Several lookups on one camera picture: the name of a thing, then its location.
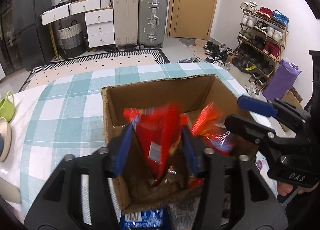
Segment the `human hand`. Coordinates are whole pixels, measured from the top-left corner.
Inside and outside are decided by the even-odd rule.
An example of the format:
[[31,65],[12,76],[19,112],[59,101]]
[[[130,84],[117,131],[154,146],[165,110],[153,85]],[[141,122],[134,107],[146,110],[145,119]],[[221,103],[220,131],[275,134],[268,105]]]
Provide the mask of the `human hand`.
[[[301,188],[300,191],[298,192],[298,195],[313,191],[318,186],[318,184],[319,182],[312,188]],[[287,194],[292,192],[292,190],[293,190],[292,185],[277,181],[277,191],[280,195],[286,196]]]

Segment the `blue sneaker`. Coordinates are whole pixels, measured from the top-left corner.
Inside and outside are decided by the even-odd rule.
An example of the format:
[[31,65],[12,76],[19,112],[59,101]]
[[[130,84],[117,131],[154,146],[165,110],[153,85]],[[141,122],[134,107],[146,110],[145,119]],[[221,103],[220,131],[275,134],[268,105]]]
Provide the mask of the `blue sneaker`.
[[285,15],[282,15],[281,18],[278,20],[278,23],[280,25],[283,25],[285,27],[288,27],[289,24],[289,18],[287,18]]
[[279,10],[275,10],[275,11],[273,11],[273,16],[272,16],[272,20],[273,21],[278,21],[280,18],[281,18],[281,16],[282,16],[282,13],[279,11]]

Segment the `red sneaker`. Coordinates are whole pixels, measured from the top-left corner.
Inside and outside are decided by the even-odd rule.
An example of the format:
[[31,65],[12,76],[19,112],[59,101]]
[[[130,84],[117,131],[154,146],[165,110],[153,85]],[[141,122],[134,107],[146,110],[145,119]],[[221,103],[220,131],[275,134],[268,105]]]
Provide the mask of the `red sneaker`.
[[263,49],[264,53],[266,54],[270,54],[270,52],[272,51],[272,43],[267,41],[265,44],[264,44],[264,49]]
[[271,47],[272,47],[272,50],[270,52],[270,56],[276,60],[279,56],[280,48],[274,43],[271,43]]
[[261,7],[260,10],[257,11],[257,14],[266,18],[271,19],[273,14],[269,8]]

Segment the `black refrigerator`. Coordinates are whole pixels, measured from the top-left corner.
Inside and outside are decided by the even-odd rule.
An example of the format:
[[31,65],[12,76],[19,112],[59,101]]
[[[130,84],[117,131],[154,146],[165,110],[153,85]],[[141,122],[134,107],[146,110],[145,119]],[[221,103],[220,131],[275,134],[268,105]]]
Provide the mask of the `black refrigerator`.
[[28,71],[54,57],[49,26],[43,26],[41,21],[41,14],[51,6],[51,0],[12,0],[17,45]]

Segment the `beige suitcase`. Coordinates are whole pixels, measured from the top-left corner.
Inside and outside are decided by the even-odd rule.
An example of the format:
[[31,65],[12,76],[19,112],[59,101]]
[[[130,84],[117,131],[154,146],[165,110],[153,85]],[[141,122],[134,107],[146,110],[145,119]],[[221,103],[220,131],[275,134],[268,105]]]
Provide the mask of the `beige suitcase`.
[[115,44],[137,45],[139,0],[113,0]]

